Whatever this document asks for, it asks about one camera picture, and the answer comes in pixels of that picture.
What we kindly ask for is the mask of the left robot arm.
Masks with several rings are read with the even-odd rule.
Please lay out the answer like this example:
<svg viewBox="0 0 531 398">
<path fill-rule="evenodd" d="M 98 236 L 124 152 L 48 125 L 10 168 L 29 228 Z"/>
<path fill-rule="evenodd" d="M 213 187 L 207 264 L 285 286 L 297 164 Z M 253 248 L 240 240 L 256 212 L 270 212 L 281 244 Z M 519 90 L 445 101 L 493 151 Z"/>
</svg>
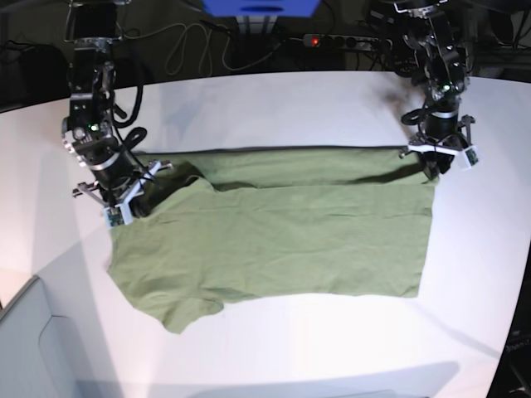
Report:
<svg viewBox="0 0 531 398">
<path fill-rule="evenodd" d="M 463 130 L 474 119 L 460 116 L 460 96 L 467 87 L 464 58 L 440 1 L 395 1 L 393 6 L 408 17 L 403 39 L 413 49 L 418 67 L 412 83 L 425 95 L 421 108 L 401 117 L 402 124 L 417 127 L 403 154 L 416 153 L 427 178 L 434 181 L 450 170 L 470 143 Z"/>
</svg>

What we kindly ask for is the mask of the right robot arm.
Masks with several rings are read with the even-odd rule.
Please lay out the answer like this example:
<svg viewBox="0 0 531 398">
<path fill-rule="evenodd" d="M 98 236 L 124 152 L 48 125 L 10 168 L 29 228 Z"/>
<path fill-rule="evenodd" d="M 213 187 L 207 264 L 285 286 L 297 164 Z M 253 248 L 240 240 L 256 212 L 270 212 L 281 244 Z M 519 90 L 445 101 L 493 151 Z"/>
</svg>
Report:
<svg viewBox="0 0 531 398">
<path fill-rule="evenodd" d="M 131 223 L 147 211 L 139 203 L 143 184 L 152 173 L 133 150 L 147 136 L 132 127 L 139 115 L 144 86 L 137 84 L 133 111 L 126 114 L 115 102 L 116 69 L 113 45 L 121 40 L 118 10 L 121 1 L 72 1 L 66 19 L 65 40 L 74 46 L 70 66 L 69 114 L 63 119 L 61 139 L 66 151 L 93 174 L 73 197 L 87 195 L 103 207 L 108 226 Z M 121 129 L 132 128 L 126 137 Z"/>
</svg>

